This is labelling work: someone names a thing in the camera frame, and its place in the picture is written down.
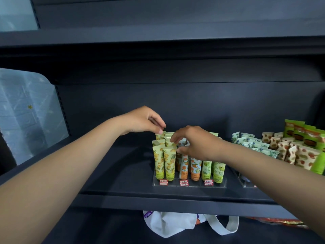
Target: finger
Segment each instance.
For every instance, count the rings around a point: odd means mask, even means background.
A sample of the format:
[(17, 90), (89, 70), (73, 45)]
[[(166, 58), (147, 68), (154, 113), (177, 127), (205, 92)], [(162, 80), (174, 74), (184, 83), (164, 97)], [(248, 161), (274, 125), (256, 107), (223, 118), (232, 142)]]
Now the finger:
[(176, 150), (178, 153), (181, 153), (182, 155), (188, 155), (189, 154), (189, 146), (181, 146), (177, 148)]
[(176, 132), (174, 132), (174, 134), (172, 135), (172, 137), (170, 138), (170, 142), (174, 142), (176, 143), (176, 141), (180, 141), (182, 138), (187, 138), (186, 137), (186, 133), (187, 133), (187, 130), (189, 129), (190, 126), (187, 126), (187, 127), (183, 127), (179, 130), (177, 130)]
[(162, 129), (156, 125), (154, 125), (151, 121), (148, 120), (147, 122), (147, 131), (156, 133), (156, 134), (162, 134)]
[(152, 117), (149, 117), (148, 119), (149, 119), (149, 121), (151, 121), (154, 125), (160, 127), (161, 130), (164, 130), (164, 127), (160, 126), (159, 123), (156, 122), (155, 119), (153, 119)]
[(160, 117), (160, 115), (158, 115), (155, 111), (153, 111), (150, 108), (149, 108), (149, 116), (148, 116), (148, 118), (149, 117), (151, 117), (152, 119), (154, 119), (159, 124), (159, 126), (161, 126), (163, 128), (166, 127), (166, 124), (163, 121), (163, 119)]

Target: price tag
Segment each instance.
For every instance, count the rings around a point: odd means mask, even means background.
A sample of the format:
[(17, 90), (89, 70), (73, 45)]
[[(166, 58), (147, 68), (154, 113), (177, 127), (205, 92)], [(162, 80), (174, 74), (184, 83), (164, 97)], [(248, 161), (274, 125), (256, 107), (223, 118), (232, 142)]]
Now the price tag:
[(188, 186), (189, 185), (189, 180), (180, 180), (179, 184), (181, 187)]
[(204, 180), (205, 186), (213, 186), (213, 180)]
[(159, 184), (163, 186), (168, 186), (168, 180), (161, 179), (159, 180)]

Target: glass panel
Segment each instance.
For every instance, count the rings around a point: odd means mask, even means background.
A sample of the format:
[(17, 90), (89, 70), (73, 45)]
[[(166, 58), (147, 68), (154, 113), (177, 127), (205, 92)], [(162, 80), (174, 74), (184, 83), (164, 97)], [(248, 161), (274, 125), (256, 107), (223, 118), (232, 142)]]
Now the glass panel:
[(30, 0), (0, 0), (0, 32), (37, 29)]

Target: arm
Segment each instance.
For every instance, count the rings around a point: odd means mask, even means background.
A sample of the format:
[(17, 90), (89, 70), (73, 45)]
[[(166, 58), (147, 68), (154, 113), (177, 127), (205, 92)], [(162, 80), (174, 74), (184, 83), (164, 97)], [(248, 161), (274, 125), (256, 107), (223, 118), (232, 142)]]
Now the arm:
[(162, 133), (148, 107), (102, 123), (0, 186), (1, 243), (41, 243), (76, 197), (114, 141), (128, 132)]
[(259, 189), (325, 238), (325, 177), (221, 140), (200, 127), (176, 131), (171, 141), (185, 137), (189, 147), (178, 152), (203, 161), (219, 161), (238, 170)]

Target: forearm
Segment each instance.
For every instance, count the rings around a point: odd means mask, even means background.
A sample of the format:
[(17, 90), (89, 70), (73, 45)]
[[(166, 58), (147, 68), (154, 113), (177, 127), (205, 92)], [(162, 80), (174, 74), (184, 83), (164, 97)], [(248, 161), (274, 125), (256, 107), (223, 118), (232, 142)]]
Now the forearm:
[(0, 239), (41, 243), (125, 130), (110, 119), (0, 186)]
[(325, 237), (325, 177), (231, 143), (223, 160)]

